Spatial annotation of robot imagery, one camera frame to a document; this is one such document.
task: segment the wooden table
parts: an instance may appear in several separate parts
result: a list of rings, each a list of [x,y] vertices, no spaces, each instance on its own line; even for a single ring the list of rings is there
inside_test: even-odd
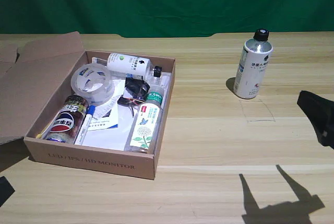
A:
[[[0,175],[16,190],[0,223],[333,223],[334,150],[296,102],[301,90],[334,100],[334,32],[271,33],[260,93],[242,100],[226,81],[252,36],[82,35],[86,49],[176,58],[157,177],[36,163],[20,142],[0,146]],[[42,37],[0,35],[0,45]]]

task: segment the clear tape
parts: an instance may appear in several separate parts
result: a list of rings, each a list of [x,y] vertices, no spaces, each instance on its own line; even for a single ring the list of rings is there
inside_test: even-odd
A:
[[[114,92],[110,71],[101,64],[87,64],[75,71],[71,78],[73,91],[91,105],[101,105]]]

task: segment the green backdrop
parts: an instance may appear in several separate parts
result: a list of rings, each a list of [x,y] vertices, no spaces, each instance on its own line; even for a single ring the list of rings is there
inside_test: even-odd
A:
[[[0,0],[0,33],[198,37],[217,32],[333,31],[333,0]]]

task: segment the white paper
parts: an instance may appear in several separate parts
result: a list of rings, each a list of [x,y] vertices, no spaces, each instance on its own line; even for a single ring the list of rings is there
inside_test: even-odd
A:
[[[104,117],[112,109],[112,107],[117,104],[118,99],[124,93],[125,78],[112,77],[112,79],[114,94],[105,104],[99,105],[95,108],[93,115],[95,120],[99,120],[100,118]]]
[[[162,100],[162,108],[164,108],[167,95],[170,88],[171,73],[162,73],[161,86],[165,89]],[[124,97],[131,95],[123,89]],[[118,107],[118,127],[110,129],[102,129],[96,131],[88,131],[83,141],[83,146],[99,147],[113,150],[124,150],[126,140],[128,138],[134,118],[132,117],[131,109],[122,105]]]
[[[92,118],[88,131],[95,131],[107,128],[114,128],[118,126],[118,106],[115,104],[113,108],[99,120]]]

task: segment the marker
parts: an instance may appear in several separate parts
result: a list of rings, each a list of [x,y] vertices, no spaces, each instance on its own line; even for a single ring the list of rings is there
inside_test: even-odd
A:
[[[85,120],[83,121],[80,131],[78,133],[78,136],[74,142],[74,145],[82,145],[82,142],[84,141],[83,139],[85,138],[87,134],[87,130],[88,130],[90,121],[92,120],[94,111],[95,111],[95,106],[90,105],[88,108]]]

